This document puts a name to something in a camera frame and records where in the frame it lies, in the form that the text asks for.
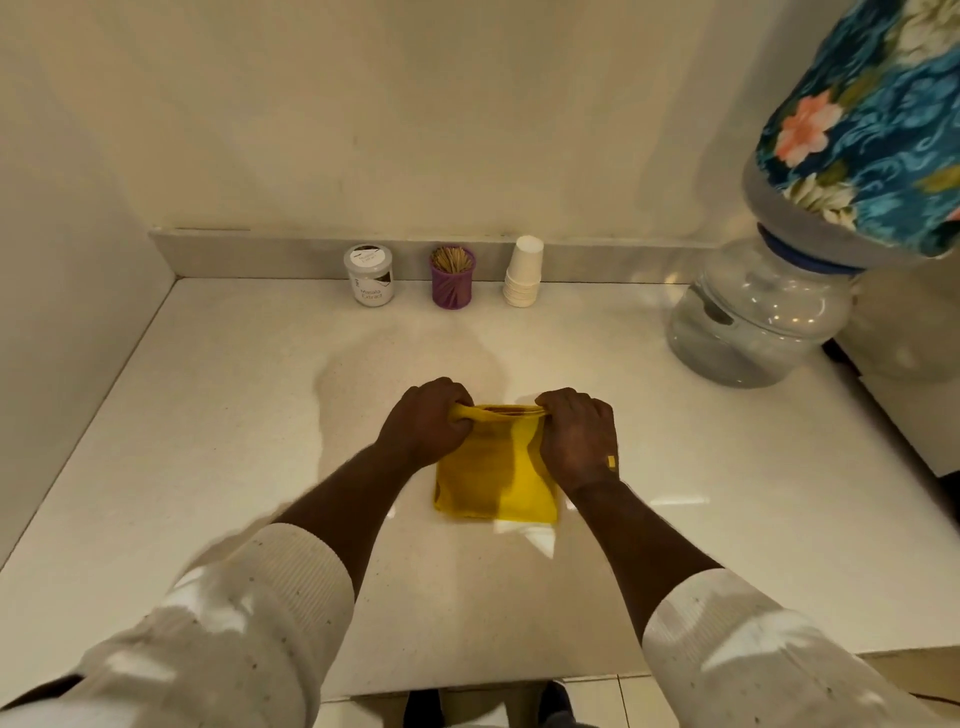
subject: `white jar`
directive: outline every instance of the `white jar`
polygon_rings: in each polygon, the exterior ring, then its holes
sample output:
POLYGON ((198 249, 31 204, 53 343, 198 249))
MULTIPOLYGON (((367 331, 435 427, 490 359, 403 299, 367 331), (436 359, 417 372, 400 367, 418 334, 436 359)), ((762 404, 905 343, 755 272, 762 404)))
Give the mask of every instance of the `white jar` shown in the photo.
POLYGON ((394 297, 394 256, 373 243, 354 245, 344 253, 344 265, 353 298, 368 306, 389 303, 394 297))

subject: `folded yellow towel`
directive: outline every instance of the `folded yellow towel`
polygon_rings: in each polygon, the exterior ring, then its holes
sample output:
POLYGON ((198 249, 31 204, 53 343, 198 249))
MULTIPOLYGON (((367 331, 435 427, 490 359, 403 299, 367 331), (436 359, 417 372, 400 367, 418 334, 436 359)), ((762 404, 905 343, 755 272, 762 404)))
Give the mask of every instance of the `folded yellow towel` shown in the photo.
POLYGON ((451 516, 557 522, 557 485, 540 459, 542 407, 455 404, 451 420, 473 420, 464 443, 437 464, 433 504, 451 516))

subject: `floral fabric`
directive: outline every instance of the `floral fabric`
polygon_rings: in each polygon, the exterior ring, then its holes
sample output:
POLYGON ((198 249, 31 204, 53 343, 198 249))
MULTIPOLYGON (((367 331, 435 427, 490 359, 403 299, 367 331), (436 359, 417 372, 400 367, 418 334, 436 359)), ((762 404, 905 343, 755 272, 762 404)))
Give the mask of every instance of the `floral fabric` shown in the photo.
POLYGON ((767 122, 756 163, 828 222, 946 251, 960 232, 960 0, 857 3, 767 122))

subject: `label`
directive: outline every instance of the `label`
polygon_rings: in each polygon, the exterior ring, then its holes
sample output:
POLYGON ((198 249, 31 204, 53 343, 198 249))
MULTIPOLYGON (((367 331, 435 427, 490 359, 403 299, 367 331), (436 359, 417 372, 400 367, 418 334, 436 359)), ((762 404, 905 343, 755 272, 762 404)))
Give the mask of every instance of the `label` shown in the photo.
POLYGON ((353 297, 363 305, 383 305, 394 297, 390 271, 375 279, 352 278, 353 297))
POLYGON ((350 254, 350 262, 357 268, 374 268, 386 259, 387 254, 375 245, 364 245, 350 254))

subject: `foot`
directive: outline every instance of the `foot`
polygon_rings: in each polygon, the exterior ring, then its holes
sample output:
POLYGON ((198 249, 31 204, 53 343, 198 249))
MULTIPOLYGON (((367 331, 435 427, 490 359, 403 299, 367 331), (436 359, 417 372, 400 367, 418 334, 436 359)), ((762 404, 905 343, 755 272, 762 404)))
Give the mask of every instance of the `foot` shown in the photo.
POLYGON ((573 717, 573 706, 570 705, 570 696, 566 694, 566 688, 556 680, 551 680, 540 694, 537 725, 542 726, 548 718, 557 713, 570 713, 573 717))
POLYGON ((440 691, 410 691, 403 711, 403 728, 444 728, 440 691))

